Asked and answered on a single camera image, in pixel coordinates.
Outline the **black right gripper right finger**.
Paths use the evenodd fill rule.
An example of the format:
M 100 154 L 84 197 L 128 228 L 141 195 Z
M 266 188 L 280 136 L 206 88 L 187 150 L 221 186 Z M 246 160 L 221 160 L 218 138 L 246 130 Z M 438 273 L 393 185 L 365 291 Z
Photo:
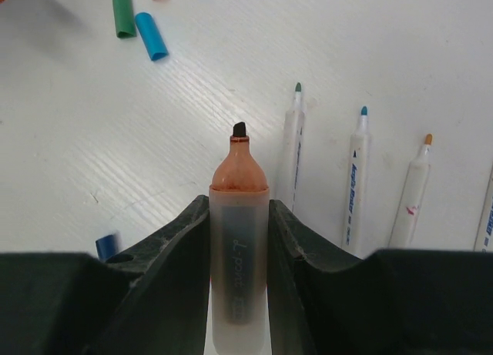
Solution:
M 344 280 L 362 276 L 359 259 L 303 224 L 271 200 L 267 291 L 274 354 L 368 354 L 367 319 L 343 312 Z

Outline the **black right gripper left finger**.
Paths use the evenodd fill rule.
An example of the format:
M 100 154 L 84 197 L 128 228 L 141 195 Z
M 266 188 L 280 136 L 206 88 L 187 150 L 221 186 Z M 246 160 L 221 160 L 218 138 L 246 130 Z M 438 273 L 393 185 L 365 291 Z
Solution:
M 172 222 L 107 261 L 129 292 L 94 354 L 201 354 L 210 291 L 209 199 L 197 196 Z

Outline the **sky blue marker pen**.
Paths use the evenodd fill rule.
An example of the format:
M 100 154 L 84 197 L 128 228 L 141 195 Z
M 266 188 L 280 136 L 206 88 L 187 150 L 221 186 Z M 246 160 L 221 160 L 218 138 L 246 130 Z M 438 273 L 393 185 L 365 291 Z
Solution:
M 358 118 L 357 128 L 350 137 L 344 227 L 341 243 L 342 249 L 352 255 L 357 255 L 361 249 L 370 143 L 368 109 L 363 106 Z

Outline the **orange cap highlighter pen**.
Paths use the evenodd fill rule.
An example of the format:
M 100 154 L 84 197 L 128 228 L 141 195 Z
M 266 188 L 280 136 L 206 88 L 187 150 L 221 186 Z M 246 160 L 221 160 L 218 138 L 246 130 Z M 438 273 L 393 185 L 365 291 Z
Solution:
M 265 337 L 270 189 L 250 153 L 244 122 L 209 188 L 213 345 L 219 354 L 258 354 Z

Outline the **peach marker pen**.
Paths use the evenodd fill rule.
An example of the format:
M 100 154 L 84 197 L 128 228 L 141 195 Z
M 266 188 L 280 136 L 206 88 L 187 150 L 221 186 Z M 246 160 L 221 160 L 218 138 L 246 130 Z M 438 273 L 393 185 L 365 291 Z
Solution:
M 412 241 L 431 170 L 433 135 L 428 133 L 418 155 L 409 163 L 389 242 L 390 248 L 405 248 Z

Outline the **green marker pen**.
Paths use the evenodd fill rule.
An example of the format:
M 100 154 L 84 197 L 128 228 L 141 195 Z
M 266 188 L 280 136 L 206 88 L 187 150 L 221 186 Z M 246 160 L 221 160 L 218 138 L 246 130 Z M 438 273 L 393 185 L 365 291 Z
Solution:
M 274 198 L 282 201 L 291 212 L 295 206 L 304 121 L 303 90 L 298 82 L 294 88 L 291 107 L 284 116 L 283 140 L 274 189 Z

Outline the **light blue marker pen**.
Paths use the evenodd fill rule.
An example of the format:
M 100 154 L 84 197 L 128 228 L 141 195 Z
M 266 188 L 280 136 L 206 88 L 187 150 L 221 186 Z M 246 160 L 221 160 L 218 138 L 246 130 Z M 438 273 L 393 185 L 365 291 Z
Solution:
M 475 240 L 474 251 L 488 253 L 492 251 L 492 227 L 493 227 L 493 171 L 488 179 L 488 187 L 485 193 L 485 201 L 481 212 L 480 222 Z

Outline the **sky blue pen cap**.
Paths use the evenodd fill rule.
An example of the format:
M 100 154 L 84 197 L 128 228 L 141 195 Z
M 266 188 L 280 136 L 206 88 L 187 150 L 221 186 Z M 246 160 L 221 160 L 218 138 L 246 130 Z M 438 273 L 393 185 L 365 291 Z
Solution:
M 154 18 L 147 12 L 140 12 L 135 16 L 135 22 L 149 58 L 157 61 L 167 57 L 169 52 Z

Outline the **green pen cap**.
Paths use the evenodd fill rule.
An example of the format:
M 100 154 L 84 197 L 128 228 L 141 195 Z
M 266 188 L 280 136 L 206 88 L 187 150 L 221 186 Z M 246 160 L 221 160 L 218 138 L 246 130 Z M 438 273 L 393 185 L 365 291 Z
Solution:
M 112 0 L 116 37 L 129 39 L 136 37 L 136 26 L 132 0 Z

